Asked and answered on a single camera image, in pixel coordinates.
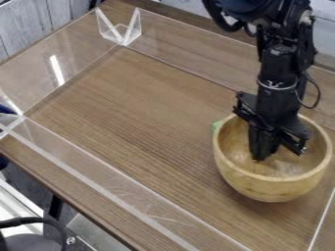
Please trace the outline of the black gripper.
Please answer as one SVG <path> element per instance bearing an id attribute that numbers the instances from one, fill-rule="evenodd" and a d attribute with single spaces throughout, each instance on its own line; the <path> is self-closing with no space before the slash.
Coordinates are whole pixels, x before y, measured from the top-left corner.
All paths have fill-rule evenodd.
<path id="1" fill-rule="evenodd" d="M 305 152 L 312 132 L 300 118 L 306 91 L 301 80 L 286 88 L 260 84 L 258 93 L 237 94 L 236 114 L 249 123 L 249 146 L 253 159 L 264 161 L 281 146 L 298 156 Z"/>

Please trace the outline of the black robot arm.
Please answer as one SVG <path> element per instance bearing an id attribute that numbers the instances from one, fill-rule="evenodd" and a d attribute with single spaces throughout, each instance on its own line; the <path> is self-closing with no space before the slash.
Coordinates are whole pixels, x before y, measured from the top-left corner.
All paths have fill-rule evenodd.
<path id="1" fill-rule="evenodd" d="M 310 0 L 202 0 L 217 25 L 257 38 L 258 92 L 237 94 L 236 114 L 249 123 L 249 148 L 261 161 L 286 146 L 302 154 L 310 131 L 300 110 L 312 82 L 314 22 Z"/>

